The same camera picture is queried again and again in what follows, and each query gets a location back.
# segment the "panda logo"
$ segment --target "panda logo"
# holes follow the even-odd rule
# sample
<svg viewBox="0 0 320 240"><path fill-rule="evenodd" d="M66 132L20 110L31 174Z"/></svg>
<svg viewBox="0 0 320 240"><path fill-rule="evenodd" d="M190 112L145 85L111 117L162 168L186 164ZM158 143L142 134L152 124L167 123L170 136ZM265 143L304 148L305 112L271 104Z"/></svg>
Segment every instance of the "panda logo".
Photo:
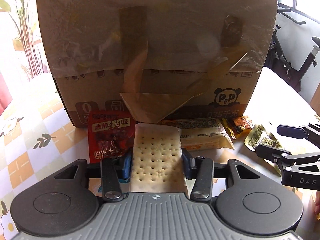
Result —
<svg viewBox="0 0 320 240"><path fill-rule="evenodd" d="M210 103L209 106L233 106L239 104L237 102L238 95L241 94L241 89L232 89L232 88L217 88L215 90L214 102Z"/></svg>

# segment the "square cracker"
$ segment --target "square cracker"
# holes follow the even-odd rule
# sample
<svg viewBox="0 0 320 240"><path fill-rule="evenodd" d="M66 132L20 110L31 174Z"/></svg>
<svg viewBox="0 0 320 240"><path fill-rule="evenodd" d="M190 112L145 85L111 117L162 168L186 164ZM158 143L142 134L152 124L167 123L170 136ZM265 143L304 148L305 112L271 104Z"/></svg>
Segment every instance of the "square cracker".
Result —
<svg viewBox="0 0 320 240"><path fill-rule="evenodd" d="M133 145L132 192L185 192L179 129L139 123Z"/></svg>

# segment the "wall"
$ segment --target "wall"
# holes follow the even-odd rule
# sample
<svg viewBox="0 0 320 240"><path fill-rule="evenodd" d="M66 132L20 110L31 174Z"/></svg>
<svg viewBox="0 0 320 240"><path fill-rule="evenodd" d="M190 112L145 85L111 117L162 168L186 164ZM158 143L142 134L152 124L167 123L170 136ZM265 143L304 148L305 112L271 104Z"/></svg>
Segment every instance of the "wall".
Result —
<svg viewBox="0 0 320 240"><path fill-rule="evenodd" d="M277 37L281 44L284 55L292 63L292 67L299 70L313 49L314 42L312 36L320 37L320 24L306 18L300 14L287 13L297 21L305 21L305 25L297 25L285 16L278 14L276 23L281 26L277 32ZM310 103L320 82L320 53L316 57L319 64L308 69L301 80L302 90L299 93L308 103Z"/></svg>

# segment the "black handlebar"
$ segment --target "black handlebar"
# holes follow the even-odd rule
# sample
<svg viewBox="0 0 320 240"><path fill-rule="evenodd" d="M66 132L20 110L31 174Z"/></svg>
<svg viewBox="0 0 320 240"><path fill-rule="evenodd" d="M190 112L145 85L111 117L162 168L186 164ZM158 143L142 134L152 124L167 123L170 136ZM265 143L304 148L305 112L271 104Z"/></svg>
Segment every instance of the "black handlebar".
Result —
<svg viewBox="0 0 320 240"><path fill-rule="evenodd" d="M306 24L305 21L302 21L302 22L298 22L296 21L295 19L293 19L292 17L290 17L289 15L285 14L285 13L281 13L283 16L287 17L288 19L292 20L295 24L298 24L298 25L303 25L303 24Z"/></svg>
<svg viewBox="0 0 320 240"><path fill-rule="evenodd" d="M278 8L277 13L291 12L290 8Z"/></svg>

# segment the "metal screw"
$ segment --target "metal screw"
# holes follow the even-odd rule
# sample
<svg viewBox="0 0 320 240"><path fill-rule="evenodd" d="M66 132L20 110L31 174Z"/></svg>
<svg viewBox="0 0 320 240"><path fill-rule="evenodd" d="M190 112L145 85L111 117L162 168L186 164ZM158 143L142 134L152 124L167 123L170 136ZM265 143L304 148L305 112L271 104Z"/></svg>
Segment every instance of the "metal screw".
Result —
<svg viewBox="0 0 320 240"><path fill-rule="evenodd" d="M207 198L209 197L209 194L208 193L205 193L203 191L196 191L193 193L193 196L195 198L199 198L199 199L204 199L204 198Z"/></svg>
<svg viewBox="0 0 320 240"><path fill-rule="evenodd" d="M112 190L112 191L108 191L107 193L105 193L104 196L105 196L106 198L108 198L108 199L117 199L117 198L120 198L120 197L121 197L121 193Z"/></svg>

